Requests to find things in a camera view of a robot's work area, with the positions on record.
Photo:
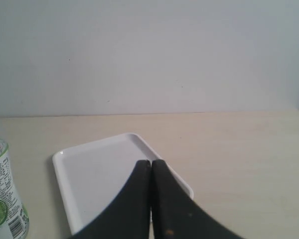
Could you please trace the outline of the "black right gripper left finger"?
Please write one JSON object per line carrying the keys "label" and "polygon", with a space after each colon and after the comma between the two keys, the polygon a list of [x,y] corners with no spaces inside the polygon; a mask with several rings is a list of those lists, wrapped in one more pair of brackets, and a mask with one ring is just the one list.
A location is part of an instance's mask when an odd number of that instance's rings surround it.
{"label": "black right gripper left finger", "polygon": [[114,200],[75,239],[147,239],[150,233],[150,175],[148,160],[136,162]]}

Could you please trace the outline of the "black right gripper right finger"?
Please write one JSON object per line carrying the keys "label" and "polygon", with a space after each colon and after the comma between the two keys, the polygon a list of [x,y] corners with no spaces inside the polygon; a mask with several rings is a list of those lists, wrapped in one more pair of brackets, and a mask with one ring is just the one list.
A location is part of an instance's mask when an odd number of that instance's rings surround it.
{"label": "black right gripper right finger", "polygon": [[164,160],[155,160],[151,165],[151,211],[156,239],[241,238],[184,192]]}

